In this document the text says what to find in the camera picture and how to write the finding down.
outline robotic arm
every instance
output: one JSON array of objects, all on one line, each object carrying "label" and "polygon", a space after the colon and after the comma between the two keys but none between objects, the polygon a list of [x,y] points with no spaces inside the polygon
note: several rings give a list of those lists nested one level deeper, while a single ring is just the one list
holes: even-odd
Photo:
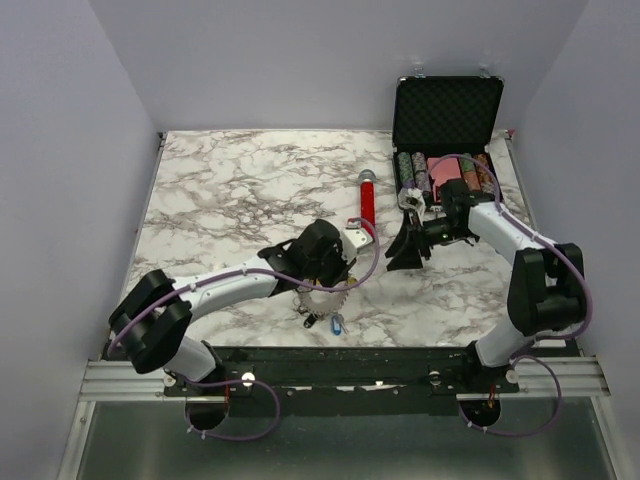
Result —
[{"label": "robotic arm", "polygon": [[[316,220],[300,237],[216,272],[217,280],[208,285],[199,283],[209,275],[169,279],[162,270],[154,270],[116,308],[109,324],[116,335],[130,328],[121,345],[138,373],[164,368],[195,382],[211,379],[220,362],[205,343],[185,336],[191,322],[238,302],[272,297],[297,287],[279,278],[281,275],[333,287],[347,279],[358,253],[372,242],[367,231],[356,224],[340,232],[329,222]],[[154,302],[177,291],[184,293],[173,295],[130,326]]]},{"label": "robotic arm", "polygon": [[[471,385],[476,380],[482,382],[484,376],[495,377],[511,356],[537,336],[583,321],[586,299],[576,277],[544,245],[555,242],[524,235],[505,220],[492,195],[469,191],[463,179],[446,182],[440,194],[445,216],[426,222],[421,193],[406,199],[409,204],[415,201],[386,252],[392,258],[387,269],[422,268],[422,258],[430,258],[435,246],[480,237],[513,266],[508,320],[472,342],[463,356],[463,375]],[[164,368],[194,382],[217,380],[223,372],[222,368],[216,370],[221,362],[213,349],[185,336],[191,322],[238,302],[293,290],[297,284],[291,279],[312,279],[333,287],[348,278],[358,253],[372,241],[358,225],[340,232],[330,223],[316,220],[300,237],[216,272],[214,281],[206,285],[208,275],[169,279],[162,270],[155,270],[139,281],[109,323],[122,337],[120,343],[138,373]],[[576,245],[555,247],[583,272],[582,253]],[[167,297],[170,299],[161,302],[161,307],[151,308]],[[136,319],[145,310],[149,313]],[[134,319],[140,321],[132,325]]]},{"label": "robotic arm", "polygon": [[413,208],[405,214],[400,233],[385,254],[392,258],[387,268],[422,268],[422,258],[430,258],[434,246],[478,238],[513,266],[507,298],[509,319],[469,345],[473,373],[507,365],[511,356],[536,336],[564,330],[585,319],[582,287],[544,243],[555,245],[583,274],[582,252],[576,245],[527,237],[502,216],[492,195],[471,192],[463,179],[449,180],[440,193],[445,217],[427,222],[422,220],[422,194],[410,195],[408,203]]}]

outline pink object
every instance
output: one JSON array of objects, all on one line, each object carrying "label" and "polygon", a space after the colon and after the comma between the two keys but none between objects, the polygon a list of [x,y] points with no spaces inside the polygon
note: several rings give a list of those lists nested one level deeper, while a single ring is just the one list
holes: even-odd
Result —
[{"label": "pink object", "polygon": [[[427,160],[427,167],[431,168],[436,160],[440,157],[430,157]],[[429,174],[433,178],[433,199],[439,201],[438,187],[448,180],[453,178],[460,178],[460,165],[457,158],[447,158],[441,161],[436,168]]]}]

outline white wall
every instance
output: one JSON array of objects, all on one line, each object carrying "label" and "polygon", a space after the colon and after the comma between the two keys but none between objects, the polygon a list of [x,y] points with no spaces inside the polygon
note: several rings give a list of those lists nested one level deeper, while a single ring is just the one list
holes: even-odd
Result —
[{"label": "white wall", "polygon": [[513,127],[586,0],[91,0],[162,129],[390,128],[395,81],[506,79]]},{"label": "white wall", "polygon": [[158,143],[86,0],[0,14],[0,478],[54,478]]},{"label": "white wall", "polygon": [[580,245],[599,355],[640,469],[640,3],[591,0],[518,130],[545,234]]}]

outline keychain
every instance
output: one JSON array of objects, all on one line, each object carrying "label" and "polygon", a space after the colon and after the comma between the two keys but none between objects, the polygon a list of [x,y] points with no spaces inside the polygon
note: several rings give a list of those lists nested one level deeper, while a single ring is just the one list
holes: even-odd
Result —
[{"label": "keychain", "polygon": [[331,333],[340,335],[343,331],[345,334],[349,334],[349,330],[344,324],[344,317],[339,313],[334,313],[331,315]]}]

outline bolt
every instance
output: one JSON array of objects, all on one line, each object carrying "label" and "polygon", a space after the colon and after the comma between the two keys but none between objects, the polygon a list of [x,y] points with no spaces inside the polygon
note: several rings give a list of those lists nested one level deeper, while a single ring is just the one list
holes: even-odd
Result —
[{"label": "bolt", "polygon": [[436,370],[429,372],[429,383],[431,383],[431,385],[433,385],[434,387],[440,385],[442,383],[442,381],[440,380],[440,372]]},{"label": "bolt", "polygon": [[162,379],[162,383],[165,387],[173,387],[176,384],[176,379],[171,375],[165,375],[165,377]]},{"label": "bolt", "polygon": [[509,370],[504,377],[507,379],[507,382],[511,384],[518,383],[519,375],[515,370]]}]

